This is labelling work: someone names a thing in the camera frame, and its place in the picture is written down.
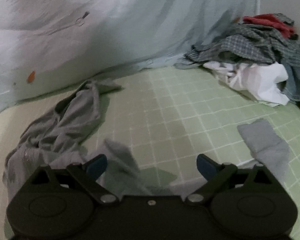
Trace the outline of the light green carrot-print quilt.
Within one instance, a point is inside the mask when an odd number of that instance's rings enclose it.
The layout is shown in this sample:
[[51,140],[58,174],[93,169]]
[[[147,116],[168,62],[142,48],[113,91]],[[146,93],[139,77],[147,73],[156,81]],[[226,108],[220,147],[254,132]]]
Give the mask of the light green carrot-print quilt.
[[0,0],[0,111],[108,68],[171,62],[258,0]]

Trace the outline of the green checked bed sheet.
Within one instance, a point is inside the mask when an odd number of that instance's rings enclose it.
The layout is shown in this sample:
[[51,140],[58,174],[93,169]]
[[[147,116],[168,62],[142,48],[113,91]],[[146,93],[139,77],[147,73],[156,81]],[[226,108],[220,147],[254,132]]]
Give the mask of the green checked bed sheet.
[[263,118],[290,146],[285,188],[296,202],[292,237],[300,239],[300,109],[269,107],[219,84],[202,69],[151,69],[117,80],[123,89],[106,98],[106,117],[84,142],[89,151],[106,138],[127,145],[147,185],[199,181],[196,156],[234,164],[250,160],[237,131]]

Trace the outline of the white garment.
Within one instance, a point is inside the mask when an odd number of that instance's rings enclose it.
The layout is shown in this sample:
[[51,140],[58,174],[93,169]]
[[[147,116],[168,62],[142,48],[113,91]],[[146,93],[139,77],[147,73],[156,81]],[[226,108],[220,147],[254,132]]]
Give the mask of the white garment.
[[285,106],[289,102],[289,98],[278,87],[278,84],[288,80],[288,74],[285,67],[277,62],[260,65],[209,61],[203,67],[210,70],[221,83],[253,101],[271,107]]

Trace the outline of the red garment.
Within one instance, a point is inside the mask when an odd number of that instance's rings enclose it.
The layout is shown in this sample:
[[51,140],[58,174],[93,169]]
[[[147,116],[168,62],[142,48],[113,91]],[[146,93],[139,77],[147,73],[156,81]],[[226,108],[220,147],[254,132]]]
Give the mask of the red garment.
[[256,16],[244,16],[246,24],[258,24],[277,29],[284,38],[295,35],[294,21],[284,14],[262,14]]

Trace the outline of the grey plaid shirt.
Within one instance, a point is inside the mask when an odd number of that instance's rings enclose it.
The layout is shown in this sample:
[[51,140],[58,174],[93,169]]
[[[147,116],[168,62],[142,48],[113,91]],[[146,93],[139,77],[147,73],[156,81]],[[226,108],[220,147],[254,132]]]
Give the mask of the grey plaid shirt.
[[273,64],[287,62],[300,68],[300,44],[279,30],[260,24],[234,23],[210,44],[197,43],[175,64],[191,69],[208,61],[250,61]]

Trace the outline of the blue denim garment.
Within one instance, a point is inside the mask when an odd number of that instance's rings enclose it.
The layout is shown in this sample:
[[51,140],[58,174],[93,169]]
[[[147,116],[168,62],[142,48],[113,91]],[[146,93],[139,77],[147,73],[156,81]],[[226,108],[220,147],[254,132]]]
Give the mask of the blue denim garment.
[[279,83],[279,89],[300,109],[300,67],[291,67],[285,60],[281,60],[280,64],[284,66],[288,79]]

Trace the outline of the grey zip hoodie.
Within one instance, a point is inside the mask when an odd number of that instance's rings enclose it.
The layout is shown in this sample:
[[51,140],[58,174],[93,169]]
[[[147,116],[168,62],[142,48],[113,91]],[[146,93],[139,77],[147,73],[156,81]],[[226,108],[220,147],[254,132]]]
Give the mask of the grey zip hoodie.
[[81,143],[103,121],[100,96],[122,87],[110,79],[85,81],[69,97],[34,120],[5,160],[3,182],[12,200],[34,171],[49,165],[63,169],[70,164],[85,164],[99,154],[107,157],[105,173],[95,181],[118,197],[171,196],[169,188],[147,186],[129,148],[105,139],[88,153]]

